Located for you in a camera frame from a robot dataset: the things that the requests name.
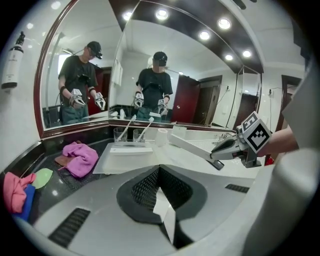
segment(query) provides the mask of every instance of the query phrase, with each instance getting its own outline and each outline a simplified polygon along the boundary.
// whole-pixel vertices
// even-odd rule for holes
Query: soap bottle
[[[9,50],[1,82],[1,89],[3,90],[9,90],[17,87],[18,85],[19,68],[24,55],[22,45],[25,41],[25,36],[24,32],[21,31],[14,47]]]

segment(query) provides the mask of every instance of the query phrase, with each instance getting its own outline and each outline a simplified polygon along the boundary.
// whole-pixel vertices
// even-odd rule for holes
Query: jeans
[[[75,109],[72,106],[62,106],[62,124],[72,125],[87,121],[89,116],[88,106],[85,105],[79,109]]]
[[[158,113],[158,107],[154,109],[145,106],[139,108],[138,113],[136,114],[136,119],[138,121],[149,121],[149,118],[151,117],[150,112]],[[155,122],[161,122],[161,117],[153,116],[153,118]]]

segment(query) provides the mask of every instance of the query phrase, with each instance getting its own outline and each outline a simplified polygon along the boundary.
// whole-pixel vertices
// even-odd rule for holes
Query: black t-shirt
[[[170,75],[165,72],[155,73],[152,68],[141,71],[136,85],[142,87],[143,106],[148,108],[156,108],[164,95],[173,94]]]
[[[88,76],[88,81],[79,80],[81,75]],[[80,90],[84,102],[87,102],[86,86],[96,87],[98,85],[93,64],[83,63],[76,55],[65,59],[58,78],[60,79],[61,76],[65,76],[65,87],[70,93],[73,89]],[[60,95],[60,99],[63,99],[65,106],[69,106],[69,100],[66,97]]]

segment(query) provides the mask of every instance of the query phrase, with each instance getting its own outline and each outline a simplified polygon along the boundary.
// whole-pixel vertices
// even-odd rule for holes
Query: mirror
[[[258,111],[260,102],[261,75],[244,67],[237,76],[234,101],[227,128],[236,130],[253,111]]]
[[[111,69],[121,35],[109,1],[78,0],[66,14],[50,43],[41,79],[46,129],[108,119]]]
[[[226,127],[243,64],[219,39],[191,15],[140,2],[113,64],[109,118]]]

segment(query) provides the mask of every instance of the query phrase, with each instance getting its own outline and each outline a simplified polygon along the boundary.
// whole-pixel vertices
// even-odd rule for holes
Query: blue cloth
[[[31,184],[28,184],[28,186],[24,189],[24,192],[26,193],[26,199],[22,208],[21,213],[14,213],[13,216],[19,217],[25,221],[28,221],[29,214],[31,211],[32,202],[34,200],[36,188],[32,186]]]

